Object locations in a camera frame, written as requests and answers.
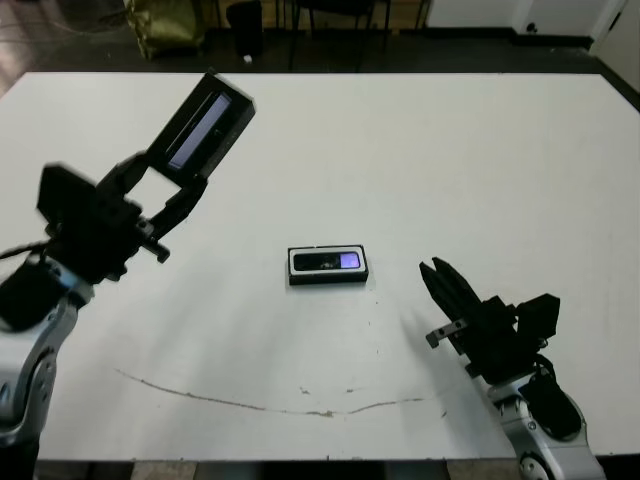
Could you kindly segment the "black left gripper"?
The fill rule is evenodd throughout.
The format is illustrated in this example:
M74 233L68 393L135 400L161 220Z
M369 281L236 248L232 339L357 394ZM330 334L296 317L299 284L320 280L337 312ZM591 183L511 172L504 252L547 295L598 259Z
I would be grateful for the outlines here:
M170 251L159 240L189 216L208 181L200 175L185 181L165 175L178 191L147 221L140 206L123 197L148 168L147 152L140 151L116 164L98 183L98 190L49 199L47 255L91 285L119 280L127 273L126 262L141 248L165 262Z

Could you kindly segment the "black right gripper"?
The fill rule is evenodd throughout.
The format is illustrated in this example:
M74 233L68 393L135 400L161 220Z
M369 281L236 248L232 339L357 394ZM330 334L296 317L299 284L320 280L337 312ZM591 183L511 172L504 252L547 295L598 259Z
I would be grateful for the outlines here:
M449 341L468 358L467 373L497 385L534 371L537 343L515 329L516 308L497 296L481 301L467 280L448 262L433 258L435 268L419 264L422 280L450 322L426 335L430 347Z

